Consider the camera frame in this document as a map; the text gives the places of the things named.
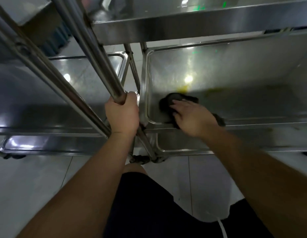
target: blue ridged object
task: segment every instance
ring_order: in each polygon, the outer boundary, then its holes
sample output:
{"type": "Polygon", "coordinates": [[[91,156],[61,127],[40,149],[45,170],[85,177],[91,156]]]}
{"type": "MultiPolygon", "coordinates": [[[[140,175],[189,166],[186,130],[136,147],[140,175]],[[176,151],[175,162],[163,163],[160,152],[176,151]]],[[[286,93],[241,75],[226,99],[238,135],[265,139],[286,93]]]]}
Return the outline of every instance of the blue ridged object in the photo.
{"type": "Polygon", "coordinates": [[[59,54],[60,49],[64,47],[69,42],[69,38],[72,36],[70,30],[61,22],[61,25],[56,28],[52,36],[47,39],[47,41],[41,45],[39,48],[48,57],[53,57],[59,54]]]}

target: forearm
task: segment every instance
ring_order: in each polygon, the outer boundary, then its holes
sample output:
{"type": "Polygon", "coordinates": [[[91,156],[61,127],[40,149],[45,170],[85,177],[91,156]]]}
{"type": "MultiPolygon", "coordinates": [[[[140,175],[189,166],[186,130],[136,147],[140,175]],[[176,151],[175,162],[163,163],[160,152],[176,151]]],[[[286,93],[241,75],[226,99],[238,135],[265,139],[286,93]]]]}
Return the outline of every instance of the forearm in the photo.
{"type": "Polygon", "coordinates": [[[275,237],[307,235],[306,176],[245,146],[223,128],[208,126],[202,139],[275,237]]]}
{"type": "Polygon", "coordinates": [[[21,237],[101,236],[132,136],[113,134],[19,234],[21,237]]]}

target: person's right arm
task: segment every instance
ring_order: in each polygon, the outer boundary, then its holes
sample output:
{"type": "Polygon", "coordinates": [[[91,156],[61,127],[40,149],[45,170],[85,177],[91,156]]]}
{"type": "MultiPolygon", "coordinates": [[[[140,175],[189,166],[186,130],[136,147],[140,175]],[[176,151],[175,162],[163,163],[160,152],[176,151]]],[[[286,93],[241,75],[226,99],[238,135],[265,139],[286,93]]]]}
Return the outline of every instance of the person's right arm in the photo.
{"type": "Polygon", "coordinates": [[[274,237],[307,237],[306,176],[244,145],[205,107],[185,100],[171,107],[179,127],[208,145],[274,237]]]}

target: person's left arm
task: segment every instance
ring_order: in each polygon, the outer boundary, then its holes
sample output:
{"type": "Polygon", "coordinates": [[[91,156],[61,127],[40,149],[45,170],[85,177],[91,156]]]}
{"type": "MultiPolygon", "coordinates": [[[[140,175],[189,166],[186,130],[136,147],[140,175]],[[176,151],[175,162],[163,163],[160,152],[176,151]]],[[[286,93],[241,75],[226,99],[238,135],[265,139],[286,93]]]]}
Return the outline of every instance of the person's left arm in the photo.
{"type": "Polygon", "coordinates": [[[101,237],[139,126],[137,96],[107,102],[112,135],[104,146],[32,218],[17,238],[101,237]]]}

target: hand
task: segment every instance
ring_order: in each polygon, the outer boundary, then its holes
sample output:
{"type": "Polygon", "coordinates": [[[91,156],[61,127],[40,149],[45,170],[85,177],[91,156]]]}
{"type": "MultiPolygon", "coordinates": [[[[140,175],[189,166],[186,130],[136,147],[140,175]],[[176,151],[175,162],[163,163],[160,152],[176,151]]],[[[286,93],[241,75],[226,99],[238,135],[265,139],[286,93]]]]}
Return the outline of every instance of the hand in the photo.
{"type": "Polygon", "coordinates": [[[175,121],[187,135],[200,138],[203,135],[203,127],[218,126],[212,113],[202,105],[184,99],[173,100],[173,103],[170,107],[178,112],[173,113],[175,121]]]}
{"type": "Polygon", "coordinates": [[[124,105],[119,105],[110,97],[105,104],[106,116],[113,133],[135,136],[139,126],[139,108],[137,95],[134,92],[127,93],[124,105]]]}

